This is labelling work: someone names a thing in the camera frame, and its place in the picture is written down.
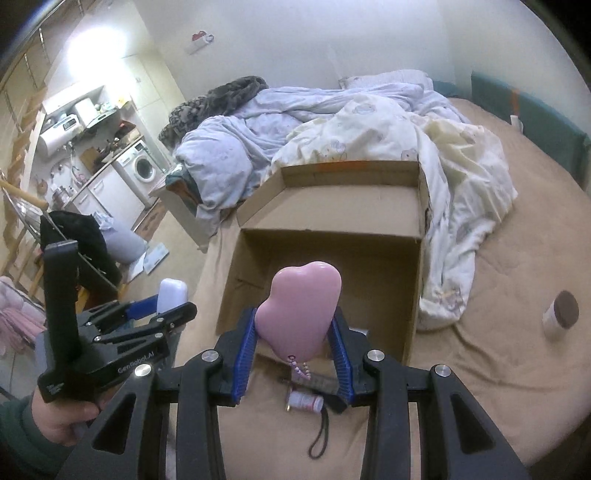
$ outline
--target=washing machine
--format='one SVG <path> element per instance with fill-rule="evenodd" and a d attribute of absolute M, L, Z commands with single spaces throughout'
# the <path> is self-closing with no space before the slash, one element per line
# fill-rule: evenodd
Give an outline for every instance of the washing machine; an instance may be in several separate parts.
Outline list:
<path fill-rule="evenodd" d="M 148 193 L 164 173 L 150 156 L 150 150 L 143 140 L 138 140 L 125 150 L 113 162 L 113 166 L 146 207 L 154 204 L 156 198 L 149 197 Z"/>

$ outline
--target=human hand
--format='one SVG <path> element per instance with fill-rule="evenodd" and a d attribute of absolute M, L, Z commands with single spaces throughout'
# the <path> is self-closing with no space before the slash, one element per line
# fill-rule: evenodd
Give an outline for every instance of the human hand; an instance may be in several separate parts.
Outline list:
<path fill-rule="evenodd" d="M 78 438 L 74 433 L 73 425 L 97 418 L 115 392 L 116 389 L 107 390 L 97 402 L 97 406 L 91 402 L 67 398 L 45 403 L 41 392 L 36 388 L 31 402 L 33 421 L 41 434 L 50 442 L 67 447 L 75 445 Z"/>

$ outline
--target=washing machine door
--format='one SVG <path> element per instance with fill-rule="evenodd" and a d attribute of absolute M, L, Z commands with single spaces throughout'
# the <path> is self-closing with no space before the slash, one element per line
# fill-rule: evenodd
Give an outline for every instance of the washing machine door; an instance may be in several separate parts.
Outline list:
<path fill-rule="evenodd" d="M 135 178 L 143 183 L 152 183 L 156 178 L 156 167 L 154 167 L 147 154 L 140 154 L 135 157 L 133 172 Z"/>

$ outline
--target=pink heart-shaped object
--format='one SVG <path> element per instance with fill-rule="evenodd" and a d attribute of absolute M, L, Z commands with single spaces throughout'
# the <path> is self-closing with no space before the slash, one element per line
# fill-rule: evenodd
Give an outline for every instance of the pink heart-shaped object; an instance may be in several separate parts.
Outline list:
<path fill-rule="evenodd" d="M 307 362 L 322 349 L 340 288 L 339 271 L 325 262 L 279 270 L 256 311 L 257 333 L 280 359 Z"/>

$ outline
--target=person's arm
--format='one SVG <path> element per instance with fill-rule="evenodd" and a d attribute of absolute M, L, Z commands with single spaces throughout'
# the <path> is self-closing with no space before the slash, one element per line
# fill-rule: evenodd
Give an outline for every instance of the person's arm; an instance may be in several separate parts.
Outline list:
<path fill-rule="evenodd" d="M 53 479 L 76 444 L 72 425 L 92 420 L 98 414 L 99 408 L 89 402 L 45 403 L 38 390 L 32 397 L 1 405 L 0 480 Z M 5 460 L 11 460 L 21 476 L 7 476 Z"/>

